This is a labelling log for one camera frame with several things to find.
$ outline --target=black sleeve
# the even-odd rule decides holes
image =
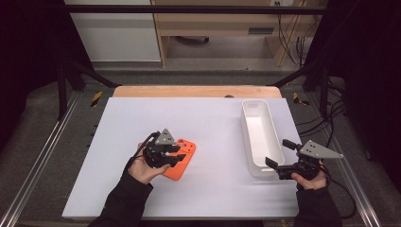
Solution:
[[[341,227],[341,216],[327,187],[297,192],[299,213],[294,227]]]
[[[128,172],[123,173],[120,182],[107,197],[101,215],[89,227],[137,226],[152,189],[151,184],[145,185]]]

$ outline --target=white cabinet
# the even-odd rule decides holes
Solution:
[[[67,5],[150,5],[149,0],[65,0]],[[72,13],[91,61],[161,61],[150,13]]]

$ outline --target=aluminum rail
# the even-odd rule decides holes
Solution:
[[[44,5],[39,9],[66,10],[70,13],[209,13],[209,14],[289,14],[326,15],[340,13],[327,7],[253,6],[140,6],[140,5]]]
[[[61,134],[70,119],[72,112],[74,111],[79,98],[79,93],[74,92],[69,101],[69,108],[67,110],[66,115],[63,119],[59,120],[53,131],[51,132],[50,136],[48,137],[44,147],[39,154],[35,164],[30,169],[29,174],[26,177],[23,185],[21,186],[18,194],[15,196],[14,201],[12,202],[11,206],[7,210],[7,212],[2,216],[0,219],[0,226],[1,227],[13,227],[18,217],[20,217],[27,200],[29,199],[30,194],[32,193],[33,189],[35,188],[36,183],[39,181],[42,172],[46,166],[48,159],[51,156],[55,146],[57,145]]]

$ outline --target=black metal pole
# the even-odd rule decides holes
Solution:
[[[339,13],[326,7],[253,6],[141,6],[141,5],[45,5],[41,9],[67,10],[70,13],[212,13],[212,14],[290,14],[326,15]]]
[[[115,88],[115,87],[121,86],[121,84],[117,84],[117,83],[109,81],[108,79],[103,78],[101,75],[97,74],[96,72],[92,71],[91,69],[86,68],[85,66],[83,66],[82,64],[80,64],[76,61],[70,60],[69,63],[75,69],[77,69],[79,72],[86,74],[87,76],[103,83],[104,85],[106,85],[108,87]]]
[[[289,82],[295,80],[296,78],[298,78],[300,76],[308,75],[311,71],[315,70],[315,68],[316,68],[316,62],[311,62],[310,64],[305,65],[304,67],[302,67],[298,71],[293,72],[289,76],[286,76],[285,78],[280,79],[279,81],[277,81],[277,82],[275,82],[273,84],[269,84],[267,86],[274,86],[274,87],[280,88],[280,87],[288,84]]]

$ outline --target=human hand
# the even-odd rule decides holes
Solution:
[[[299,175],[298,173],[292,173],[291,174],[291,178],[297,182],[298,184],[300,184],[305,190],[307,189],[320,189],[322,187],[326,187],[326,178],[324,173],[320,170],[318,175],[312,179],[312,180],[307,180],[305,178],[303,178],[301,175]]]
[[[164,165],[160,168],[150,167],[143,155],[143,151],[139,151],[138,156],[133,160],[131,166],[128,168],[130,175],[138,182],[148,184],[156,176],[166,172],[170,168],[170,164]]]

